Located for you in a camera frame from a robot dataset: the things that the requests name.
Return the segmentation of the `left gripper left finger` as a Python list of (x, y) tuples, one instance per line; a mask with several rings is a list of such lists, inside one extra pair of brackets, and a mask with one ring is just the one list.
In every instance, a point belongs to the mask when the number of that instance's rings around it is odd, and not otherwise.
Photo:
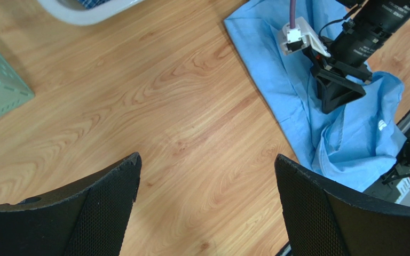
[(18, 204), (0, 204), (0, 255), (119, 255), (140, 184), (135, 152)]

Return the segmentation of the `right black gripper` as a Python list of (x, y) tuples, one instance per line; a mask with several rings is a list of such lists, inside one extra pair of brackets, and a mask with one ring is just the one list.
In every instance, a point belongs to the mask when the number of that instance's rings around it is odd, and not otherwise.
[(374, 54), (374, 43), (366, 39), (326, 39), (325, 46), (329, 56), (311, 46), (302, 52), (312, 62), (311, 73), (317, 80), (321, 110), (324, 114), (329, 114), (366, 95), (363, 87), (348, 80), (348, 77), (367, 84), (372, 81), (372, 72), (365, 62)]

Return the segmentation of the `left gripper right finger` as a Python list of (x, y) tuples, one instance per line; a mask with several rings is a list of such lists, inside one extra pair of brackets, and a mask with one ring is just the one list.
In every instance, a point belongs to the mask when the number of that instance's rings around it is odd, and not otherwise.
[(280, 255), (410, 255), (410, 207), (274, 162), (288, 242)]

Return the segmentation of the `light blue long sleeve shirt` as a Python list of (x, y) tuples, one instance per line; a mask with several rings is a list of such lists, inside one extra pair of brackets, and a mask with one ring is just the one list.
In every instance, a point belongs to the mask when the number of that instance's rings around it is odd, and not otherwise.
[(248, 1), (224, 25), (299, 162), (362, 192), (395, 165), (406, 141), (395, 121), (404, 84), (377, 71), (364, 97), (324, 114), (311, 61), (281, 52), (277, 35), (288, 20), (288, 1)]

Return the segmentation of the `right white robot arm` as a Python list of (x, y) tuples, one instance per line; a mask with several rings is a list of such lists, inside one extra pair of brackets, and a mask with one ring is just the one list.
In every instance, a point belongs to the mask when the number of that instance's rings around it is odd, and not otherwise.
[(311, 62), (311, 74), (317, 81), (321, 111), (336, 108), (365, 96), (353, 77), (369, 84), (373, 74), (365, 62), (410, 19), (410, 1), (341, 1), (350, 12), (340, 19), (342, 32), (334, 39), (318, 36), (324, 53), (308, 46), (303, 50)]

